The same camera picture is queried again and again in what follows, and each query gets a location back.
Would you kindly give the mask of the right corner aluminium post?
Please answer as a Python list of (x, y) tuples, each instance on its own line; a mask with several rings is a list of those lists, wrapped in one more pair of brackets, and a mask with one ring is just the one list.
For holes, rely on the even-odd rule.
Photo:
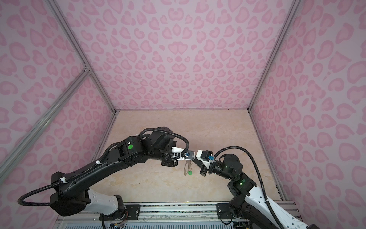
[(278, 36), (275, 40), (273, 48), (271, 49), (271, 52), (270, 52), (270, 55), (266, 62), (265, 68), (262, 71), (262, 74), (259, 78), (259, 82), (255, 88), (253, 98), (251, 99), (251, 102), (247, 109), (249, 114), (252, 112), (252, 110), (254, 108), (256, 100), (258, 99), (259, 93), (263, 87), (264, 81), (267, 78), (269, 71), (272, 68), (272, 65), (275, 63), (275, 60), (280, 52), (281, 46), (283, 45), (283, 43), (286, 39), (286, 36), (288, 35), (289, 30), (291, 29), (291, 26), (293, 25), (294, 20), (297, 16), (299, 10), (301, 9), (302, 5), (303, 5), (303, 1), (301, 1), (301, 0), (292, 1), (289, 12), (288, 12), (287, 16), (285, 17), (284, 24), (278, 33)]

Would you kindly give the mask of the diagonal aluminium frame bar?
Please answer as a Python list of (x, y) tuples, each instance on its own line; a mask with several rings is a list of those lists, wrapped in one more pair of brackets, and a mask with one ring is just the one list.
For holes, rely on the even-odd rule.
[(78, 77), (67, 87), (59, 98), (50, 106), (43, 116), (35, 123), (30, 131), (21, 139), (18, 145), (13, 148), (4, 162), (1, 164), (1, 184), (12, 173), (15, 167), (24, 158), (29, 148), (40, 138), (55, 117), (64, 108), (67, 102), (73, 97), (75, 92), (84, 83), (90, 74), (90, 68), (86, 67)]

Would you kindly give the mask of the corner aluminium post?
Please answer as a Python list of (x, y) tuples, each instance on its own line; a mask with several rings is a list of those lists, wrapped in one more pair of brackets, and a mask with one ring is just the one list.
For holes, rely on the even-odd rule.
[(271, 49), (271, 52), (270, 52), (270, 55), (266, 62), (265, 68), (262, 71), (262, 74), (259, 78), (259, 82), (255, 88), (253, 98), (251, 99), (251, 102), (247, 109), (249, 114), (252, 112), (252, 110), (254, 108), (256, 100), (258, 99), (259, 93), (263, 87), (264, 81), (267, 78), (269, 71), (272, 68), (272, 65), (275, 63), (275, 60), (280, 52), (281, 46), (283, 45), (283, 43), (286, 39), (286, 36), (288, 35), (289, 30), (291, 29), (291, 26), (293, 25), (294, 20), (297, 16), (299, 10), (301, 9), (302, 5), (303, 5), (303, 1), (301, 1), (301, 0), (292, 1), (289, 12), (288, 12), (287, 16), (285, 17), (284, 24), (278, 33), (278, 36), (275, 40), (273, 48)]
[(67, 19), (66, 19), (64, 13), (62, 12), (60, 6), (58, 5), (57, 1), (46, 0), (44, 2), (48, 5), (51, 13), (55, 17), (55, 20), (57, 21), (60, 28), (63, 30), (63, 32), (66, 35), (67, 39), (69, 40), (72, 48), (74, 49), (77, 56), (79, 57), (82, 64), (84, 65), (85, 69), (89, 71), (89, 73), (91, 75), (91, 79), (93, 80), (94, 84), (96, 85), (96, 88), (100, 92), (102, 98), (106, 102), (108, 108), (111, 110), (111, 112), (113, 114), (116, 114), (117, 109), (112, 104), (111, 99), (109, 98), (106, 90), (102, 86), (101, 81), (97, 77), (97, 74), (95, 73), (93, 67), (91, 66), (90, 61), (88, 60), (84, 50), (82, 49), (80, 42), (78, 41), (77, 37), (75, 36), (74, 32), (72, 31), (71, 26), (67, 22)]

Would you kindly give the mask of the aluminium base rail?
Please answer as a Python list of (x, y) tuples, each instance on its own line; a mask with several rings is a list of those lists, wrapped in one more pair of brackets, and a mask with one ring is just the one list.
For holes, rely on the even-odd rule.
[(224, 202), (132, 202), (140, 205), (137, 220), (106, 220), (102, 224), (97, 212), (82, 212), (70, 217), (59, 216), (55, 229), (256, 229), (247, 219), (220, 220), (217, 204)]

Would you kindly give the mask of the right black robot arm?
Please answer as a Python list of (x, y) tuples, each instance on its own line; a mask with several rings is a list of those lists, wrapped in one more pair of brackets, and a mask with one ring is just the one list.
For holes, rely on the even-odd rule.
[(199, 150), (194, 163), (201, 175), (215, 174), (229, 180), (228, 189), (233, 195), (229, 214), (238, 219), (248, 219), (260, 229), (317, 229), (315, 224), (295, 218), (275, 203), (243, 172), (243, 165), (234, 154), (227, 154), (223, 161), (215, 160), (209, 151)]

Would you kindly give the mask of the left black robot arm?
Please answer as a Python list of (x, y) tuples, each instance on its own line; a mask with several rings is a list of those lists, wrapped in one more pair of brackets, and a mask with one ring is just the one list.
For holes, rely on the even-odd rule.
[(50, 197), (50, 207), (60, 216), (72, 216), (82, 211), (99, 212), (114, 219), (121, 218), (126, 208), (119, 195), (108, 196), (91, 189), (91, 186), (120, 170), (127, 169), (149, 159), (162, 162), (162, 166), (175, 167), (166, 156), (176, 146), (175, 136), (167, 127), (144, 130), (137, 136), (108, 147), (100, 159), (68, 174), (57, 172), (52, 181), (64, 179)]

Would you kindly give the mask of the left corner aluminium post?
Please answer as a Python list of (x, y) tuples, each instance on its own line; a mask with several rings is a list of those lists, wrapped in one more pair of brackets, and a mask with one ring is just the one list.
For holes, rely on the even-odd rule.
[(84, 50), (82, 49), (80, 42), (78, 41), (77, 37), (75, 36), (74, 32), (72, 31), (71, 26), (67, 22), (67, 19), (66, 19), (64, 13), (62, 12), (60, 6), (58, 5), (57, 1), (46, 0), (44, 2), (48, 5), (51, 13), (55, 17), (55, 20), (57, 21), (60, 28), (63, 30), (63, 32), (66, 35), (67, 39), (69, 40), (72, 48), (74, 49), (77, 56), (79, 57), (82, 64), (84, 65), (85, 69), (89, 71), (89, 73), (91, 75), (91, 79), (93, 80), (94, 84), (96, 85), (96, 88), (100, 92), (102, 98), (106, 102), (108, 108), (111, 110), (111, 112), (113, 114), (116, 114), (117, 109), (112, 104), (111, 99), (109, 98), (106, 90), (102, 86), (101, 81), (97, 77), (97, 74), (95, 73), (93, 67), (91, 66), (90, 61), (88, 60)]

